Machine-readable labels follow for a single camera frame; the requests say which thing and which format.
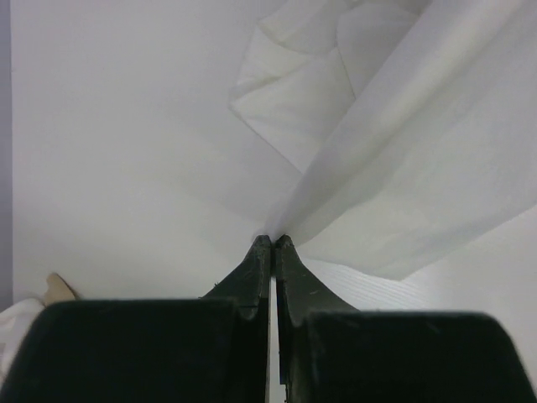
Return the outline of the white floral print t-shirt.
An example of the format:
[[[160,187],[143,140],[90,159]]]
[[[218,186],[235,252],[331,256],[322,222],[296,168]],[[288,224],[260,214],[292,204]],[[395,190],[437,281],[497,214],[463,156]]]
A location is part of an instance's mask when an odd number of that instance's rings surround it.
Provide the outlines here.
[[[533,1],[288,1],[230,108],[299,172],[264,224],[361,308],[508,304],[536,219]]]

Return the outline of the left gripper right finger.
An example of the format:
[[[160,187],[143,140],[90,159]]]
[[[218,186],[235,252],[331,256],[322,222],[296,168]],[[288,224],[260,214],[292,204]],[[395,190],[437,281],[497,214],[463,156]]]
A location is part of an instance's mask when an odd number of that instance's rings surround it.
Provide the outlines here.
[[[533,402],[514,343],[472,311],[360,311],[274,245],[280,382],[289,402]]]

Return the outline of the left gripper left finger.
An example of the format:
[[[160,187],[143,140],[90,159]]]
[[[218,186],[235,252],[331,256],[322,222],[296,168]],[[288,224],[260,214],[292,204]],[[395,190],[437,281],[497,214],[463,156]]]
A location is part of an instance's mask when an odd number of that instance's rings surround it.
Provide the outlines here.
[[[56,303],[23,339],[4,402],[265,402],[271,243],[205,296]]]

